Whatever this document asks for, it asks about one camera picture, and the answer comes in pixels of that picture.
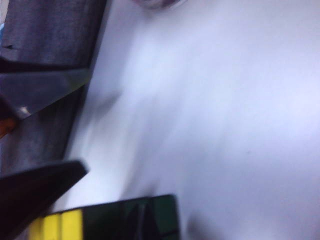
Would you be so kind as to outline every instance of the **yellow tape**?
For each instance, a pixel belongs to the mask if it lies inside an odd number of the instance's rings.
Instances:
[[[42,240],[42,218],[34,220],[29,227],[29,240]]]
[[[61,214],[61,236],[61,240],[83,240],[83,217],[80,209]]]
[[[44,217],[42,229],[42,240],[60,240],[60,214]]]

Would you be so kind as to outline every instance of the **dark fabric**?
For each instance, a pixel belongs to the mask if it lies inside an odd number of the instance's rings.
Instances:
[[[87,67],[106,0],[10,0],[0,55],[10,61]]]

